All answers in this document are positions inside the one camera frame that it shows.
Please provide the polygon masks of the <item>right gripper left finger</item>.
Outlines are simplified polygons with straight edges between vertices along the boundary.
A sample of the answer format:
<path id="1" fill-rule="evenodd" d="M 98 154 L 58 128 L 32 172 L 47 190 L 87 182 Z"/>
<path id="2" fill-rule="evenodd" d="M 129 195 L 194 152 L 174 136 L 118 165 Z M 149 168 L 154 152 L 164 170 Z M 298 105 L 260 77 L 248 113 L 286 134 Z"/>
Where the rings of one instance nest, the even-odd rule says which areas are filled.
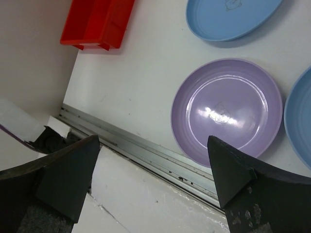
<path id="1" fill-rule="evenodd" d="M 2 233 L 70 233 L 100 151 L 96 135 L 0 172 Z"/>

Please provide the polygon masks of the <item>purple plate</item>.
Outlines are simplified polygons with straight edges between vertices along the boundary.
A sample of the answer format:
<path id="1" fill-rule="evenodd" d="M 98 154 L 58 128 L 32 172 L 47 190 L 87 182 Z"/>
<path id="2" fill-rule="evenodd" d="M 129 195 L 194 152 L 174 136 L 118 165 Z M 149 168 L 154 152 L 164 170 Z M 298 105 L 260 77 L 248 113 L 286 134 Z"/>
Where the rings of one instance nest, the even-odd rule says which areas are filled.
<path id="1" fill-rule="evenodd" d="M 210 167 L 207 141 L 216 136 L 260 157 L 274 141 L 283 102 L 273 77 L 242 59 L 220 59 L 191 73 L 172 103 L 171 129 L 182 152 Z"/>

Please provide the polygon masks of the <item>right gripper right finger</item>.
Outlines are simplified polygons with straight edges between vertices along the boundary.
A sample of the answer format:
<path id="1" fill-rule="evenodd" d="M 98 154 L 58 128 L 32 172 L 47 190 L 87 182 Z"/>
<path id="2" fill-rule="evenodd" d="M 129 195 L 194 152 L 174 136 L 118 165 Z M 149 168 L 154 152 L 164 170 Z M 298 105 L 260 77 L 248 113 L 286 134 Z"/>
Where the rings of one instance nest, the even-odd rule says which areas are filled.
<path id="1" fill-rule="evenodd" d="M 208 155 L 232 233 L 309 233 L 311 179 L 251 157 L 215 136 Z"/>

